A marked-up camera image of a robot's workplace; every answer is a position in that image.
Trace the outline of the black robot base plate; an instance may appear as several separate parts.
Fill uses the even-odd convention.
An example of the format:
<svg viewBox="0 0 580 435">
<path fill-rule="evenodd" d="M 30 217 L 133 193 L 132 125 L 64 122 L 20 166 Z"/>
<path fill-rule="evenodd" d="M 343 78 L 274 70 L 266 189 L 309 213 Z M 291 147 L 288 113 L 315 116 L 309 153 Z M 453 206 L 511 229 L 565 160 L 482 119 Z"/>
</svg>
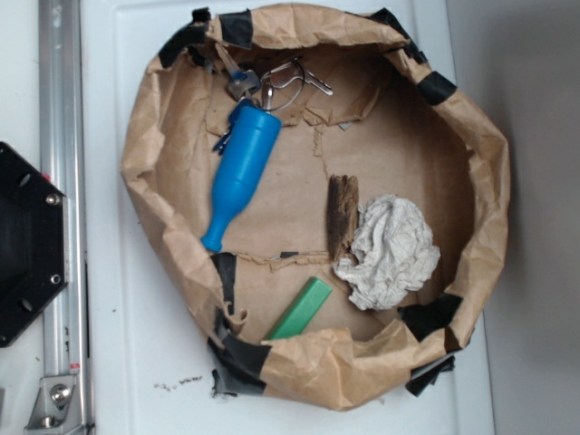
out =
<svg viewBox="0 0 580 435">
<path fill-rule="evenodd" d="M 65 195 L 1 144 L 1 346 L 11 346 L 67 284 Z"/>
</svg>

